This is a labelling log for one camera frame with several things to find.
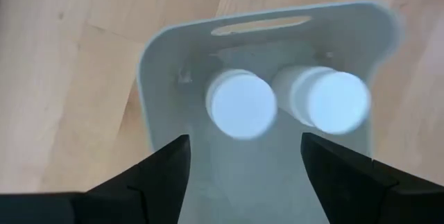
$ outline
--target wood grain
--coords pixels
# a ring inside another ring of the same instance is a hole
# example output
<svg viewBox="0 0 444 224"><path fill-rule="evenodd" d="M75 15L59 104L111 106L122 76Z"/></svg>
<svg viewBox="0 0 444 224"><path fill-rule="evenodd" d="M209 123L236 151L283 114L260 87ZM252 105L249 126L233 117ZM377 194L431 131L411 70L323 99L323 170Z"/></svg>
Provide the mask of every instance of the wood grain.
<svg viewBox="0 0 444 224"><path fill-rule="evenodd" d="M135 66L161 27L353 0L0 0L0 192L86 190L151 152ZM376 0L404 44L377 72L375 156L444 184L444 0Z"/></svg>

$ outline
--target wooden floor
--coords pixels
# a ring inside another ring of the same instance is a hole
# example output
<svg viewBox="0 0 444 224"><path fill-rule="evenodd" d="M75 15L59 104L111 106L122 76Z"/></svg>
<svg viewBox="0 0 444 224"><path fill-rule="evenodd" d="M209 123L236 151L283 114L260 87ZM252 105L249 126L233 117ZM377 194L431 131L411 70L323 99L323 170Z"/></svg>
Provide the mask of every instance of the wooden floor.
<svg viewBox="0 0 444 224"><path fill-rule="evenodd" d="M0 0L0 192L85 190L148 154L135 86L161 27L352 0ZM373 91L375 156L444 184L444 0L398 11L400 50Z"/></svg>

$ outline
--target light wood surface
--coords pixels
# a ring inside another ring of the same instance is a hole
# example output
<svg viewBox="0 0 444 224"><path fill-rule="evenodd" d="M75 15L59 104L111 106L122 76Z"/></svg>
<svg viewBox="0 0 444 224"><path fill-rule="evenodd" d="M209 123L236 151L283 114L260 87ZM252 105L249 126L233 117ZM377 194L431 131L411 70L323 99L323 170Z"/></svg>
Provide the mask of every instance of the light wood surface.
<svg viewBox="0 0 444 224"><path fill-rule="evenodd" d="M161 27L353 0L0 0L0 192L86 190L150 154L135 67ZM405 39L378 71L375 157L444 184L444 0L376 0Z"/></svg>

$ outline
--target white plastic box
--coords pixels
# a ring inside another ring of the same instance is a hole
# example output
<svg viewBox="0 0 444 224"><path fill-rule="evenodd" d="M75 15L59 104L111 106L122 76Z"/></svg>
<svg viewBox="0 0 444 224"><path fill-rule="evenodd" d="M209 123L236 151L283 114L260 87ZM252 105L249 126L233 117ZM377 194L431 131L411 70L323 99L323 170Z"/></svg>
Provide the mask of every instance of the white plastic box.
<svg viewBox="0 0 444 224"><path fill-rule="evenodd" d="M310 16L301 24L213 35L222 26ZM328 223L300 156L313 132L371 156L370 121L326 135L279 110L252 141L223 134L205 110L208 80L245 69L270 83L283 67L326 66L370 86L400 39L392 12L371 2L329 3L195 21L165 28L147 44L137 82L153 150L190 134L191 171L180 223Z"/></svg>

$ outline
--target plastic container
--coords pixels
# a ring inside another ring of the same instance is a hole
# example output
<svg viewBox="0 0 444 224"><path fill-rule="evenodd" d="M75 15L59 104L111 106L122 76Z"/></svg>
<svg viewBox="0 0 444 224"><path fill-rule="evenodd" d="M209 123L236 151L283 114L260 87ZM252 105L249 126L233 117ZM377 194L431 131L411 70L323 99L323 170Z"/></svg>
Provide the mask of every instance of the plastic container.
<svg viewBox="0 0 444 224"><path fill-rule="evenodd" d="M205 107L222 132L241 140L254 139L267 131L278 109L270 86L243 69L217 73L208 87Z"/></svg>
<svg viewBox="0 0 444 224"><path fill-rule="evenodd" d="M301 24L216 34L233 24L310 17ZM394 15L375 3L329 3L233 15L165 28L147 44L137 82L154 150L191 137L191 170L180 223L328 223L300 156L313 132L371 156L369 118L346 135L328 135L278 110L251 141L216 127L205 108L208 81L244 69L271 84L289 66L323 66L370 87L376 68L396 49Z"/></svg>
<svg viewBox="0 0 444 224"><path fill-rule="evenodd" d="M367 117L370 92L358 77L329 67L287 67L273 79L279 107L301 123L341 135Z"/></svg>

